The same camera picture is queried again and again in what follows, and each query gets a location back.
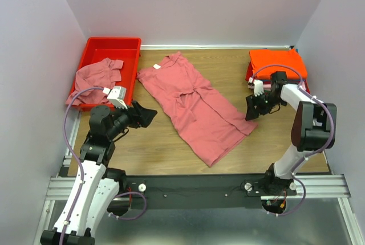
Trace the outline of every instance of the red tray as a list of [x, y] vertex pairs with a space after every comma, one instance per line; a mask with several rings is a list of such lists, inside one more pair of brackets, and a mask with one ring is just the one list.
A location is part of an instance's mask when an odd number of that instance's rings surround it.
[[[89, 64], [100, 62], [105, 58], [124, 61], [123, 67], [120, 70], [121, 81], [117, 81], [116, 85], [120, 85], [127, 89], [124, 102], [130, 105], [132, 102], [133, 89], [135, 87], [140, 50], [140, 38], [91, 37], [86, 43], [78, 70]], [[73, 91], [75, 91], [75, 81], [72, 84], [70, 94], [73, 93]], [[80, 104], [74, 105], [73, 107], [82, 111], [90, 111], [97, 105], [98, 104]]]

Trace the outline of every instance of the wooden table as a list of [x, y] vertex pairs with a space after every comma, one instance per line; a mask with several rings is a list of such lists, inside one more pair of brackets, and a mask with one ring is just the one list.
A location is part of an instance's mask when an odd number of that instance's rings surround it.
[[[139, 69], [153, 66], [175, 50], [146, 50], [141, 52]], [[237, 109], [246, 113], [247, 88], [245, 74], [249, 50], [182, 50], [182, 54], [200, 71], [202, 76], [225, 96]], [[129, 129], [129, 134], [116, 143], [109, 163], [111, 168], [123, 169], [129, 175], [166, 174], [231, 174], [263, 173], [269, 165], [282, 157], [290, 145], [290, 131], [295, 111], [282, 107], [272, 115], [255, 121], [258, 127], [221, 161], [209, 168], [191, 150], [174, 129], [170, 118], [158, 102], [136, 81], [133, 99], [143, 107], [155, 109], [157, 116], [147, 128]], [[82, 114], [75, 143], [77, 154], [89, 131], [90, 114]], [[301, 172], [327, 172], [323, 154], [311, 158]], [[68, 175], [76, 175], [73, 160]]]

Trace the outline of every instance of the pink garment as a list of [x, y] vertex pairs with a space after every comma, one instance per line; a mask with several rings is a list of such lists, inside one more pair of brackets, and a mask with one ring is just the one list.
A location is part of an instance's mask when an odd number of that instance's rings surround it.
[[146, 68], [137, 79], [160, 103], [193, 151], [212, 166], [257, 126], [247, 122], [180, 52], [166, 56], [161, 68]]
[[[116, 81], [121, 81], [120, 69], [123, 66], [122, 60], [111, 60], [105, 58], [101, 62], [89, 64], [76, 72], [75, 91], [68, 97], [66, 104], [81, 90], [89, 87], [113, 88]], [[91, 90], [81, 94], [75, 101], [75, 105], [85, 104], [106, 104], [109, 103], [107, 95], [101, 90]]]

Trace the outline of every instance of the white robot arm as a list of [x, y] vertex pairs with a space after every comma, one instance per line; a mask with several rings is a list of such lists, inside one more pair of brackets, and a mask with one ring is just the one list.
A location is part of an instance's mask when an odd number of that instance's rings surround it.
[[288, 103], [297, 111], [291, 130], [291, 145], [282, 158], [266, 171], [259, 182], [267, 194], [289, 188], [293, 176], [313, 155], [331, 148], [335, 141], [336, 106], [323, 103], [311, 96], [298, 84], [289, 84], [286, 72], [271, 75], [271, 91], [264, 92], [262, 82], [250, 80], [254, 94], [246, 98], [246, 120], [272, 113], [275, 106]]
[[115, 141], [128, 133], [128, 127], [149, 126], [157, 111], [143, 108], [136, 101], [132, 107], [126, 106], [120, 87], [114, 87], [108, 99], [116, 110], [111, 111], [106, 105], [92, 109], [90, 131], [80, 150], [71, 194], [54, 228], [42, 233], [42, 245], [93, 245], [95, 231], [107, 207], [118, 194], [126, 191], [125, 171], [108, 168]]

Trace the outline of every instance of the white wall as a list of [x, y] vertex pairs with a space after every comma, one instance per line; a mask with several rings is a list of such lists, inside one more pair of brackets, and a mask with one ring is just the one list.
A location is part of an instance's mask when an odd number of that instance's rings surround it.
[[143, 44], [295, 44], [320, 0], [67, 0], [84, 34]]
[[85, 42], [66, 0], [0, 0], [1, 244], [33, 243]]
[[338, 108], [336, 143], [327, 151], [334, 172], [344, 173], [365, 234], [365, 0], [322, 0], [297, 47], [313, 93]]

